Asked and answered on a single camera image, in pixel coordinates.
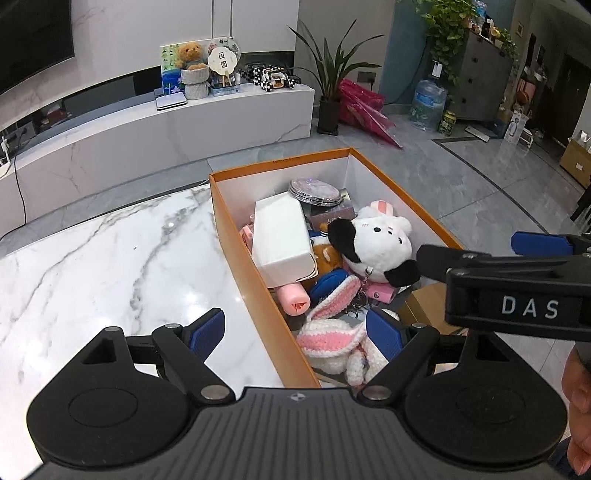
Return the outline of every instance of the white marble countertop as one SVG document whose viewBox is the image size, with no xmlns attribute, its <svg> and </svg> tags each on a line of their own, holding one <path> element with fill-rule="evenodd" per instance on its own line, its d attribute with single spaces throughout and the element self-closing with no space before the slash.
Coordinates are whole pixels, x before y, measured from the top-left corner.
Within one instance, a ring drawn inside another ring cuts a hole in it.
<svg viewBox="0 0 591 480">
<path fill-rule="evenodd" d="M 282 386 L 223 256 L 208 187 L 103 215 L 0 259 L 0 478 L 39 457 L 25 415 L 31 400 L 101 329 L 146 335 L 187 325 L 212 307 L 226 335 L 207 360 L 236 396 Z"/>
</svg>

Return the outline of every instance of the human hand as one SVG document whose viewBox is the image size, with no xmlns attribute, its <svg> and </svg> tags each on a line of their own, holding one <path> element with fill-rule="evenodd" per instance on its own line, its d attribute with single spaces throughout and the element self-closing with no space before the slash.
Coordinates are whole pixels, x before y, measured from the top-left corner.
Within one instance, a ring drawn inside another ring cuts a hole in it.
<svg viewBox="0 0 591 480">
<path fill-rule="evenodd" d="M 577 475 L 583 475 L 591 466 L 591 374 L 581 363 L 576 347 L 564 367 L 562 390 L 570 401 L 569 463 Z"/>
</svg>

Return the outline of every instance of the gray tile floor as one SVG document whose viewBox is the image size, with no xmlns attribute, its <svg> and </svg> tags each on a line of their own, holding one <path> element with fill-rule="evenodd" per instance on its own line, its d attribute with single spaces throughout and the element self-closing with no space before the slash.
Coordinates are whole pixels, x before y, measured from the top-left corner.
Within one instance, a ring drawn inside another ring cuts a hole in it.
<svg viewBox="0 0 591 480">
<path fill-rule="evenodd" d="M 315 151 L 355 147 L 402 186 L 451 230 L 466 248 L 511 255 L 517 230 L 579 232 L 570 221 L 583 189 L 552 155 L 534 145 L 531 151 L 502 140 L 487 144 L 457 125 L 453 138 L 412 127 L 405 116 L 396 123 L 400 150 L 379 138 L 341 125 L 339 136 L 314 132 L 310 138 L 266 145 L 174 167 L 82 199 L 7 235 L 0 256 L 40 238 L 146 197 L 205 180 L 212 171 Z M 537 371 L 560 389 L 560 375 L 570 342 L 503 335 Z"/>
</svg>

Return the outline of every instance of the black plant pot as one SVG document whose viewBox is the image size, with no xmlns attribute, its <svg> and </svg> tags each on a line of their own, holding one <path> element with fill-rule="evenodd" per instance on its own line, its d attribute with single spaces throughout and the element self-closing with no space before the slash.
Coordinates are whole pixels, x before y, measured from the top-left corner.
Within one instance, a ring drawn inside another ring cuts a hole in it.
<svg viewBox="0 0 591 480">
<path fill-rule="evenodd" d="M 318 111 L 318 133 L 324 135 L 339 134 L 339 109 L 340 103 L 320 100 Z"/>
</svg>

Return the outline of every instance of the orange plush toy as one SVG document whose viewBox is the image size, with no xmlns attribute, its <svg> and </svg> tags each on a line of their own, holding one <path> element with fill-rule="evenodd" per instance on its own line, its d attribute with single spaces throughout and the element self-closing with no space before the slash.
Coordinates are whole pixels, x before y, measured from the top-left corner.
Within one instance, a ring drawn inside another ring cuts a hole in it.
<svg viewBox="0 0 591 480">
<path fill-rule="evenodd" d="M 301 283 L 306 291 L 310 291 L 316 281 L 323 275 L 332 272 L 335 268 L 343 268 L 343 257 L 336 251 L 336 248 L 328 242 L 328 238 L 325 236 L 315 236 L 312 239 L 312 242 L 312 250 L 316 256 L 318 275 L 309 280 L 304 280 Z"/>
<path fill-rule="evenodd" d="M 203 50 L 196 41 L 181 43 L 177 47 L 178 60 L 175 63 L 176 68 L 184 70 L 196 70 L 206 66 L 201 62 Z"/>
</svg>

